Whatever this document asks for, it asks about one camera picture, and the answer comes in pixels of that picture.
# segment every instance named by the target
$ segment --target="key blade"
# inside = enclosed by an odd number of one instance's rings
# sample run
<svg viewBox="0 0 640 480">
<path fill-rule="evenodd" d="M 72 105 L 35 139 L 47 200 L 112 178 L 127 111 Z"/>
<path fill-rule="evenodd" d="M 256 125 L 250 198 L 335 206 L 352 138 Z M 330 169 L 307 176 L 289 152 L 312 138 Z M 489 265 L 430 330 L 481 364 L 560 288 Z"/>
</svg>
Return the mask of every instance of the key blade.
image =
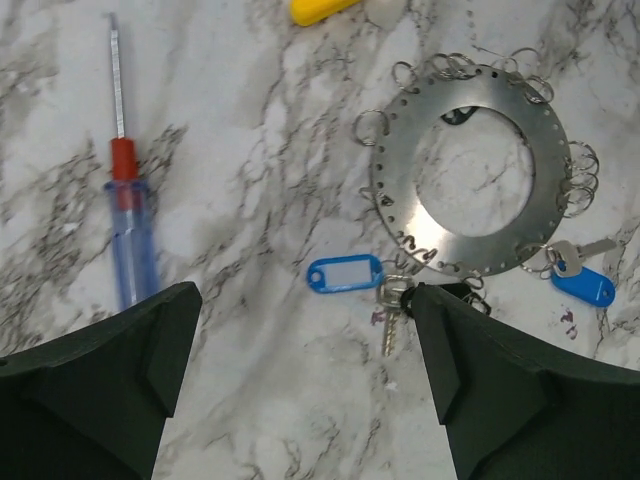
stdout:
<svg viewBox="0 0 640 480">
<path fill-rule="evenodd" d="M 384 323 L 384 336 L 382 339 L 382 355 L 390 356 L 396 346 L 396 329 L 400 315 L 397 312 L 388 311 L 387 320 Z"/>
<path fill-rule="evenodd" d="M 588 243 L 587 245 L 578 247 L 578 254 L 580 255 L 581 260 L 586 260 L 587 258 L 607 253 L 617 246 L 618 243 L 616 241 L 611 240 L 610 238 L 603 238 L 597 242 Z"/>
</svg>

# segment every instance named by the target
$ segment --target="keychain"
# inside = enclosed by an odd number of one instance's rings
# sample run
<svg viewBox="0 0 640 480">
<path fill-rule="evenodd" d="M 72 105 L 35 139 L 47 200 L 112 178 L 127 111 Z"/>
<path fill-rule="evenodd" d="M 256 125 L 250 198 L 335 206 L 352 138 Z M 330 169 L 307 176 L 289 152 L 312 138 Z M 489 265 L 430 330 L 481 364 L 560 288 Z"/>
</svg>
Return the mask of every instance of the keychain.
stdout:
<svg viewBox="0 0 640 480">
<path fill-rule="evenodd" d="M 367 271 L 358 271 L 364 265 Z M 307 270 L 307 283 L 316 293 L 376 288 L 383 279 L 382 262 L 370 254 L 321 258 L 309 265 Z"/>
<path fill-rule="evenodd" d="M 529 273 L 540 275 L 551 271 L 550 277 L 547 278 L 551 279 L 551 283 L 558 290 L 594 307 L 606 308 L 615 300 L 615 285 L 604 275 L 586 268 L 584 261 L 617 246 L 618 244 L 609 238 L 582 246 L 574 245 L 567 240 L 551 245 L 531 244 L 526 248 L 542 249 L 548 262 L 541 269 L 533 269 L 526 265 L 521 267 Z"/>
</svg>

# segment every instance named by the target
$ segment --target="blue screwdriver handle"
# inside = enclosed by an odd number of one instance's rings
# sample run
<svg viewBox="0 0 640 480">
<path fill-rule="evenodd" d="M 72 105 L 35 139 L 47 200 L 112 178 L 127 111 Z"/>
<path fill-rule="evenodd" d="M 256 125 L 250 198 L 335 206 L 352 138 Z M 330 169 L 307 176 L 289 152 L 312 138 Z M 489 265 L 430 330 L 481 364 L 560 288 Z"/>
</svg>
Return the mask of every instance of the blue screwdriver handle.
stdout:
<svg viewBox="0 0 640 480">
<path fill-rule="evenodd" d="M 113 259 L 120 310 L 160 289 L 144 180 L 114 180 L 105 185 L 113 219 Z"/>
</svg>

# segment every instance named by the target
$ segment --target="stainless steel disc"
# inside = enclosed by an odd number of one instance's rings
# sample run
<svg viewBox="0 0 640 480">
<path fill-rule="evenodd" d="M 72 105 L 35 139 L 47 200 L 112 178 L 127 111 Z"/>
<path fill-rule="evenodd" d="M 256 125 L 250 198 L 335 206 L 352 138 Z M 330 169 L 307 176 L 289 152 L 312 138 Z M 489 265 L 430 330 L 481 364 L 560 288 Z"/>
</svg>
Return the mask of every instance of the stainless steel disc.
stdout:
<svg viewBox="0 0 640 480">
<path fill-rule="evenodd" d="M 372 158 L 375 201 L 392 236 L 419 261 L 430 250 L 429 267 L 437 271 L 495 275 L 533 255 L 533 250 L 523 251 L 524 245 L 545 243 L 555 232 L 566 209 L 561 184 L 570 152 L 552 108 L 527 100 L 524 93 L 531 97 L 535 90 L 513 85 L 506 72 L 485 65 L 461 69 L 473 78 L 429 77 L 416 85 L 419 93 L 402 92 L 385 109 L 390 127 L 379 127 Z M 469 106 L 489 108 L 510 119 L 524 135 L 534 164 L 533 186 L 523 210 L 502 230 L 481 237 L 459 235 L 436 222 L 418 198 L 415 185 L 414 159 L 424 132 L 445 113 Z"/>
</svg>

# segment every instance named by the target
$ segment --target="key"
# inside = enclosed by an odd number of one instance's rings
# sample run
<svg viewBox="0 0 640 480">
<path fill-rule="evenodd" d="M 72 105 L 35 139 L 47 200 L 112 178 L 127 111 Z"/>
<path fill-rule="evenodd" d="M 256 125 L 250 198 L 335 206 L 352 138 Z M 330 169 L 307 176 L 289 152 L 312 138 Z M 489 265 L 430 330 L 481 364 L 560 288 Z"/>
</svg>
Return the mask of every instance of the key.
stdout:
<svg viewBox="0 0 640 480">
<path fill-rule="evenodd" d="M 611 240 L 610 238 L 603 238 L 597 242 L 587 243 L 578 248 L 578 256 L 580 261 L 584 263 L 585 260 L 591 257 L 597 257 L 603 253 L 607 253 L 618 246 L 618 242 Z"/>
<path fill-rule="evenodd" d="M 400 310 L 402 294 L 413 286 L 414 283 L 411 277 L 385 275 L 384 280 L 376 290 L 376 300 L 386 310 Z"/>
<path fill-rule="evenodd" d="M 554 271 L 560 278 L 575 277 L 582 272 L 582 264 L 585 260 L 607 253 L 618 246 L 618 243 L 610 238 L 603 238 L 586 245 L 573 245 L 567 240 L 561 240 L 551 245 L 563 261 L 563 268 L 556 263 Z"/>
<path fill-rule="evenodd" d="M 396 348 L 396 330 L 400 312 L 388 311 L 387 319 L 384 322 L 384 337 L 382 339 L 382 355 L 389 357 Z"/>
</svg>

